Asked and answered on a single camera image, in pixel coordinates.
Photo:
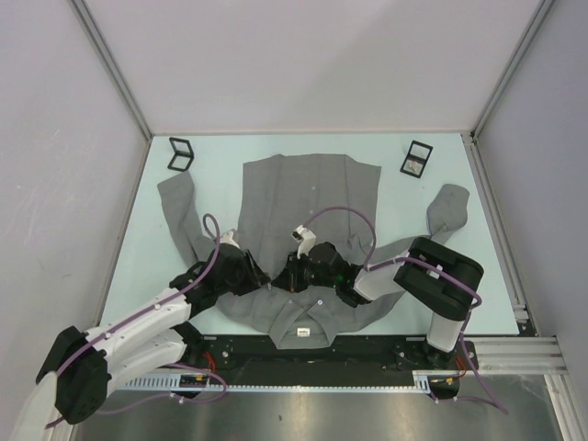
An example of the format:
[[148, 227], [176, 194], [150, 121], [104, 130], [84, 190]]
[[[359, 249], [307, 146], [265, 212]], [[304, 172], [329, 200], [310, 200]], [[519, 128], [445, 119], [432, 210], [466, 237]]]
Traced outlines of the grey button-up shirt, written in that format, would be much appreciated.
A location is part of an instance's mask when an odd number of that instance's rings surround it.
[[[311, 230], [332, 243], [345, 261], [360, 265], [388, 260], [407, 250], [411, 238], [371, 247], [378, 202], [378, 166], [342, 154], [275, 155], [243, 165], [238, 244], [276, 277], [297, 246], [291, 232], [314, 213]], [[228, 318], [267, 334], [278, 349], [330, 346], [339, 333], [354, 333], [389, 314], [399, 288], [372, 303], [350, 307], [334, 290], [309, 287], [289, 294], [263, 287], [250, 294], [225, 294], [217, 308]]]

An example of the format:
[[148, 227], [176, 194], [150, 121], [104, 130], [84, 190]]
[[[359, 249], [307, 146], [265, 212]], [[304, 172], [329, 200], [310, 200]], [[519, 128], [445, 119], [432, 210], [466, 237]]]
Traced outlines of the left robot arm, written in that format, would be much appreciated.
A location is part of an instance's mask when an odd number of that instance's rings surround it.
[[190, 319], [227, 293], [244, 295], [269, 276], [251, 254], [222, 243], [206, 262], [176, 277], [153, 300], [117, 322], [55, 338], [13, 428], [13, 440], [48, 440], [60, 423], [79, 424], [128, 381], [158, 367], [190, 368], [203, 356], [203, 338]]

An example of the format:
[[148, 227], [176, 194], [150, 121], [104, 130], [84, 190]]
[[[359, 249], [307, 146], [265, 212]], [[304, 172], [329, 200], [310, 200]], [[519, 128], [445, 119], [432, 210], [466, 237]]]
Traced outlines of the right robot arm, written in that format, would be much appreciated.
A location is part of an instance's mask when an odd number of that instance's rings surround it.
[[408, 250], [384, 262], [351, 264], [331, 243], [305, 253], [292, 252], [272, 285], [291, 293], [309, 287], [334, 290], [350, 307], [372, 303], [399, 288], [431, 312], [431, 322], [417, 356], [433, 368], [447, 368], [457, 357], [457, 344], [471, 310], [484, 269], [475, 260], [430, 239], [419, 237]]

